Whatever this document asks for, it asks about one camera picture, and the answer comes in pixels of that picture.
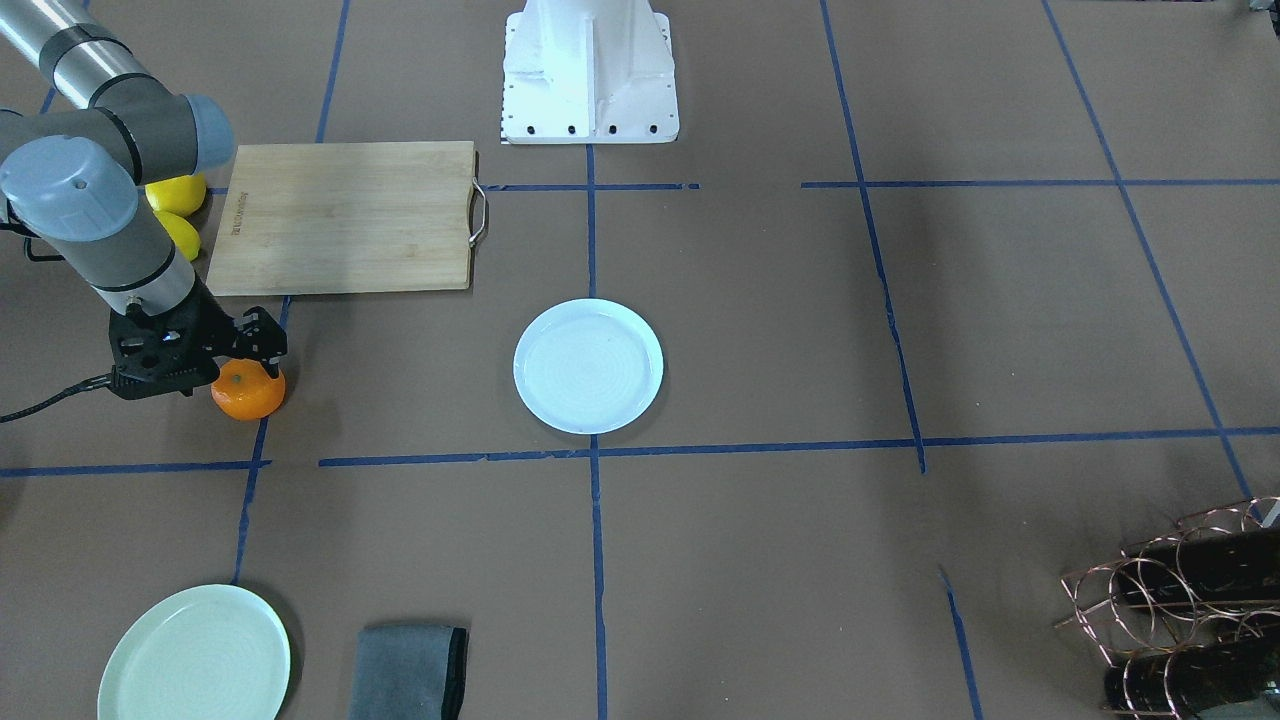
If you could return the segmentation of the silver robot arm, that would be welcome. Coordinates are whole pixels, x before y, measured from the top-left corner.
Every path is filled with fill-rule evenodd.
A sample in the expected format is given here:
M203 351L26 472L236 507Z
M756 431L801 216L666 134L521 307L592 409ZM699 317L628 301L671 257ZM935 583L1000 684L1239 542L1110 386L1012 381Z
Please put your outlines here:
M210 382L223 357L278 375L287 337L262 309L225 314L142 196L236 154L210 97L174 94L73 1L5 1L3 37L69 111L3 113L3 210L108 304L115 373Z

